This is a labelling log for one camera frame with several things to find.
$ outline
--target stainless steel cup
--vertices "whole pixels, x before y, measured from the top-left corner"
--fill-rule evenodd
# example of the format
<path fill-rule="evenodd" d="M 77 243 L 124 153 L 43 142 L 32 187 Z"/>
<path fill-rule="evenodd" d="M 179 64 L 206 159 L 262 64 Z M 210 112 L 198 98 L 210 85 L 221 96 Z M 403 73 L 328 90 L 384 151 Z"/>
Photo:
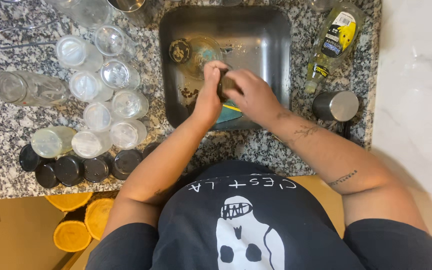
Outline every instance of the stainless steel cup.
<path fill-rule="evenodd" d="M 150 0 L 107 0 L 135 26 L 143 28 L 153 21 Z"/>
<path fill-rule="evenodd" d="M 358 112 L 358 97 L 351 91 L 321 92 L 311 104 L 319 120 L 346 122 Z"/>

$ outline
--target kitchen sink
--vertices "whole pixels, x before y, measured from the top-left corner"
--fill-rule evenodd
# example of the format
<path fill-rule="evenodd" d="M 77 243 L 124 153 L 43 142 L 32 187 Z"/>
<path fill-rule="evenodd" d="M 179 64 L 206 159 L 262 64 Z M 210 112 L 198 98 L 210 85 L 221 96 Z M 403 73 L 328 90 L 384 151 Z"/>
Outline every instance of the kitchen sink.
<path fill-rule="evenodd" d="M 203 80 L 186 75 L 173 62 L 173 40 L 195 36 L 213 38 L 222 61 L 232 69 L 246 68 L 263 78 L 279 102 L 290 107 L 290 22 L 271 7 L 178 7 L 168 11 L 159 25 L 166 116 L 173 127 L 186 120 Z M 260 126 L 243 116 L 215 124 L 212 130 L 256 129 Z"/>

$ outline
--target bottle label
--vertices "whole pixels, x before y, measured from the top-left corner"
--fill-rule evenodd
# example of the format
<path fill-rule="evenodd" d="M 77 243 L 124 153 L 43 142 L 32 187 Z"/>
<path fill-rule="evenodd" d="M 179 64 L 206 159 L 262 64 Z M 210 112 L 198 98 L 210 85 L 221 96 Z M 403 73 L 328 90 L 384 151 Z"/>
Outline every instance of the bottle label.
<path fill-rule="evenodd" d="M 324 78 L 329 75 L 329 70 L 322 65 L 315 64 L 313 67 L 313 71 L 315 73 L 321 74 Z"/>
<path fill-rule="evenodd" d="M 356 20 L 353 15 L 347 12 L 339 13 L 324 37 L 321 52 L 332 58 L 341 56 L 355 38 L 355 31 Z"/>

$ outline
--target granite countertop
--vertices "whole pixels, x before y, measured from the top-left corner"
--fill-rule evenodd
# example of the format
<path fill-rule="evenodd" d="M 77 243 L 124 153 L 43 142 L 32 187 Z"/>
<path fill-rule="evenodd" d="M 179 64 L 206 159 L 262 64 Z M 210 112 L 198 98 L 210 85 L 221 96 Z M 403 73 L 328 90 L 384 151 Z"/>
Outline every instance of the granite countertop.
<path fill-rule="evenodd" d="M 369 148 L 373 128 L 373 113 L 378 60 L 379 25 L 381 16 L 380 0 L 351 0 L 367 15 L 362 26 L 354 53 L 335 70 L 322 86 L 326 91 L 351 90 L 359 99 L 359 112 L 351 127 L 352 140 Z M 219 0 L 183 0 L 181 2 L 162 1 L 162 7 L 155 15 L 154 23 L 146 28 L 137 28 L 119 13 L 114 12 L 114 24 L 123 28 L 137 43 L 137 56 L 134 64 L 141 73 L 140 90 L 149 100 L 148 114 L 141 119 L 148 130 L 147 139 L 137 148 L 142 150 L 150 142 L 161 142 L 174 129 L 165 115 L 163 81 L 159 47 L 159 21 L 168 10 L 181 5 L 219 5 Z M 271 5 L 286 13 L 291 27 L 291 110 L 301 116 L 315 120 L 310 104 L 314 94 L 303 93 L 310 51 L 327 12 L 318 14 L 306 4 L 305 0 L 245 0 L 244 5 Z M 12 7 L 22 14 L 28 9 L 38 13 L 51 13 L 44 3 Z M 0 12 L 0 22 L 4 16 Z M 63 16 L 63 24 L 74 35 L 92 40 L 92 33 L 76 25 Z M 45 30 L 48 36 L 64 35 L 61 26 Z M 5 35 L 4 39 L 14 39 Z M 56 60 L 54 45 L 30 46 L 0 50 L 0 72 L 25 70 L 59 77 L 69 81 L 74 70 L 61 67 Z M 82 115 L 87 103 L 73 97 L 59 107 L 18 107 L 0 100 L 0 199 L 53 194 L 66 194 L 88 191 L 108 191 L 119 189 L 124 183 L 112 176 L 100 183 L 83 183 L 73 187 L 59 185 L 44 189 L 35 180 L 34 173 L 24 172 L 18 163 L 21 148 L 29 143 L 32 134 L 48 126 L 69 126 L 76 130 L 85 129 Z M 118 152 L 113 147 L 112 155 Z M 293 154 L 289 148 L 273 139 L 265 130 L 239 130 L 208 132 L 199 149 L 188 165 L 187 170 L 220 160 L 240 159 L 259 163 L 284 176 L 311 175 L 312 169 Z"/>

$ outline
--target barcode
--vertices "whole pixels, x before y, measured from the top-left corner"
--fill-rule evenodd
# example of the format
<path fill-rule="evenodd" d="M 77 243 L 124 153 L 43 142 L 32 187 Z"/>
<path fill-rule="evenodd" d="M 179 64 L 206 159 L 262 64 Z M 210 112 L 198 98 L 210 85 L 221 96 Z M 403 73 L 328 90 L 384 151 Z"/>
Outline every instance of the barcode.
<path fill-rule="evenodd" d="M 343 16 L 339 16 L 339 22 L 344 24 L 345 26 L 349 26 L 351 23 L 351 20 L 348 18 L 344 18 Z"/>

